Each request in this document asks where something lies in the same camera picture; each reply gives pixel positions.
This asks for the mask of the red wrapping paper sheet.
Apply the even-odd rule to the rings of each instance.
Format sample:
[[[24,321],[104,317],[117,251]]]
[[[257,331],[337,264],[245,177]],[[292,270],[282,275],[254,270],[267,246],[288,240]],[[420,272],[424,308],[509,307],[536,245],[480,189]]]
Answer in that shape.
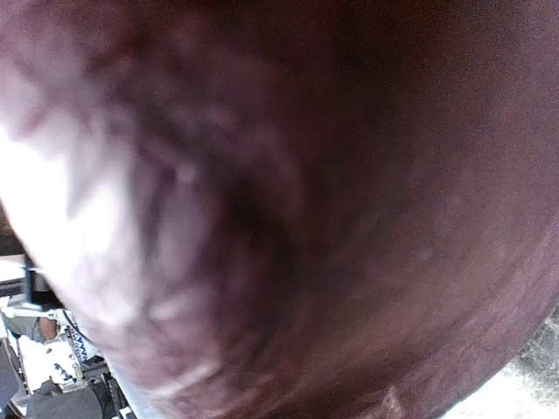
[[[4,1],[1,200],[166,418],[434,418],[558,299],[555,1]]]

